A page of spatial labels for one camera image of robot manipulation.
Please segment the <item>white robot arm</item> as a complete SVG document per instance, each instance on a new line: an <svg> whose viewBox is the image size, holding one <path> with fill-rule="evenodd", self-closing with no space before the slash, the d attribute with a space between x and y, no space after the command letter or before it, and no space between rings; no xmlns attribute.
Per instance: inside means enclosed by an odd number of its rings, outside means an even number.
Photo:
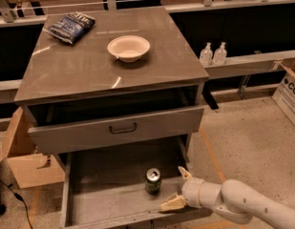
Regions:
<svg viewBox="0 0 295 229"><path fill-rule="evenodd" d="M160 212L186 206L206 208L238 224L247 224L256 217L274 229L295 229L295 210L262 195L245 183L235 179L228 179L223 184L207 182L193 177L181 166L178 169L184 181L181 194L173 194L162 202Z"/></svg>

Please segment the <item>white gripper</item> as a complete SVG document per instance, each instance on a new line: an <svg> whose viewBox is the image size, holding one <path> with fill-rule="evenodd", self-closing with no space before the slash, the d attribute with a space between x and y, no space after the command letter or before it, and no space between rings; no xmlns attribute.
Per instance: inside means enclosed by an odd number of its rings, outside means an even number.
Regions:
<svg viewBox="0 0 295 229"><path fill-rule="evenodd" d="M204 180L193 177L192 174L182 166L179 166L178 169L182 179L185 181L181 189L182 195L172 194L168 199L161 203L159 206L160 212L182 209L186 204L190 207L201 208L200 188L204 183Z"/></svg>

